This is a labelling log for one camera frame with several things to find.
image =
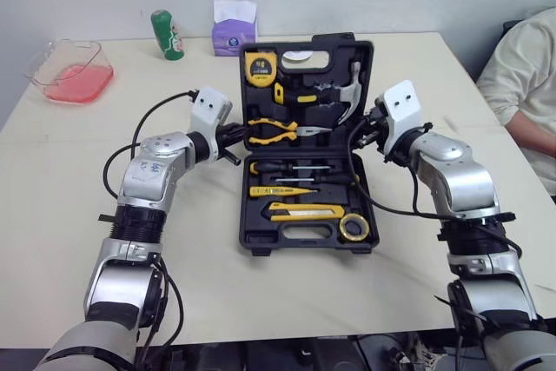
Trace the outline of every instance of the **purple tissue box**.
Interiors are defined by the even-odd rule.
[[[215,23],[212,29],[212,44],[215,56],[239,56],[244,43],[255,42],[255,26],[253,23],[228,19]]]

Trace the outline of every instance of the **pliers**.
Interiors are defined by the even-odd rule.
[[[289,139],[290,141],[293,141],[297,139],[298,136],[313,136],[324,132],[330,132],[332,130],[330,128],[323,128],[322,126],[299,126],[297,122],[286,124],[267,117],[261,117],[259,119],[252,119],[248,121],[248,125],[250,126],[261,123],[282,128],[286,132],[277,136],[271,136],[270,138],[255,138],[254,136],[251,136],[249,138],[249,142],[258,143],[260,145],[268,145],[272,142],[279,142],[282,139]]]

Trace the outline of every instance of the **table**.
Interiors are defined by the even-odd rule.
[[[374,43],[367,108],[384,89],[411,79],[425,118],[468,142],[490,169],[501,206],[518,214],[507,224],[524,249],[522,268],[539,312],[556,315],[556,209],[511,137],[483,102],[472,80],[436,33],[358,35]],[[263,38],[300,40],[307,37]],[[85,106],[49,103],[32,87],[0,133],[0,215],[3,268],[0,347],[51,346],[83,320],[83,297],[112,214],[101,171],[106,158],[129,143],[154,103],[203,85],[234,103],[240,121],[239,65],[214,57],[208,39],[186,39],[185,57],[161,59],[154,40],[104,42],[116,76]],[[187,131],[187,100],[160,108],[142,133]],[[237,144],[232,150],[244,157]],[[380,202],[409,209],[409,174],[382,162],[374,146],[359,151],[369,187]],[[113,164],[119,187],[127,158]],[[381,243],[372,255],[325,249],[276,250],[254,258],[238,243],[242,168],[226,161],[200,164],[179,183],[162,236],[164,258],[186,304],[176,343],[395,332],[453,326],[433,295],[454,279],[436,221],[376,210]],[[425,187],[419,205],[433,210]],[[155,343],[175,328],[172,297]]]

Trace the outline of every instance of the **person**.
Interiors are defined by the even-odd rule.
[[[509,30],[477,87],[556,202],[556,8]]]

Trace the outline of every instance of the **tissue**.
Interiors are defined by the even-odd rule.
[[[242,44],[255,42],[256,11],[256,3],[247,0],[214,1],[212,44],[216,56],[238,56]]]

